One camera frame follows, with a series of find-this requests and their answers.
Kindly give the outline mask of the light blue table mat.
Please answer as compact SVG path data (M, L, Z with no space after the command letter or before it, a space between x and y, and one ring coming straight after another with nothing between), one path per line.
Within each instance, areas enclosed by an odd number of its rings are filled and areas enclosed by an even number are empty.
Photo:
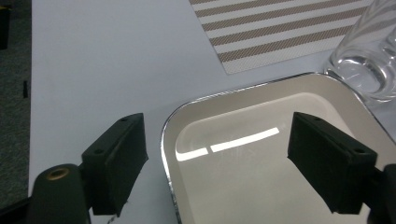
M228 74L189 0L34 0L29 176L82 152L117 119L143 113L148 161L120 216L96 224L179 224L162 157L181 106L302 74L330 49ZM396 106L372 113L394 134Z

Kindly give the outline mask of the clear drinking glass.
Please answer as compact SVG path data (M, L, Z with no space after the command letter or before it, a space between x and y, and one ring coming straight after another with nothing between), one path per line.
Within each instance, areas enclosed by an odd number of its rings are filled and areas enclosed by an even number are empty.
M396 99L396 0L374 0L323 66L367 105Z

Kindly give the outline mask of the white square plate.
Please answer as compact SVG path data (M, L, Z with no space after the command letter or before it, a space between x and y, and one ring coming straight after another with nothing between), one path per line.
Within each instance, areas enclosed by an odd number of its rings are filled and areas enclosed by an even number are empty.
M396 162L388 132L344 83L310 73L186 103L165 122L163 166L179 224L365 224L332 213L288 159L292 116L319 117Z

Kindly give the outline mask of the striped woven placemat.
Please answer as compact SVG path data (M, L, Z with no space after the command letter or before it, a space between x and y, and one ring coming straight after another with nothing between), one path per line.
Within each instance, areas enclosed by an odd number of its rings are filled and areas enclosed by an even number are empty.
M333 49L373 0L189 0L228 74Z

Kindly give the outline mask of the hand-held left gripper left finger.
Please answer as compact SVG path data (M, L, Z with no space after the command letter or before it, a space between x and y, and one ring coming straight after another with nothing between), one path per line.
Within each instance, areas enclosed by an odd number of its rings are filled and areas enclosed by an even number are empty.
M148 159L143 113L118 119L83 152L82 176L96 216L120 216Z

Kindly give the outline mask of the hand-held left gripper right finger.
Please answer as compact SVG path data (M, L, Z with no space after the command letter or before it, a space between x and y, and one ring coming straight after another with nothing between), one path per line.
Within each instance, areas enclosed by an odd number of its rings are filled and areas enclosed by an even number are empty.
M324 119L295 112L288 158L331 212L358 214L377 153Z

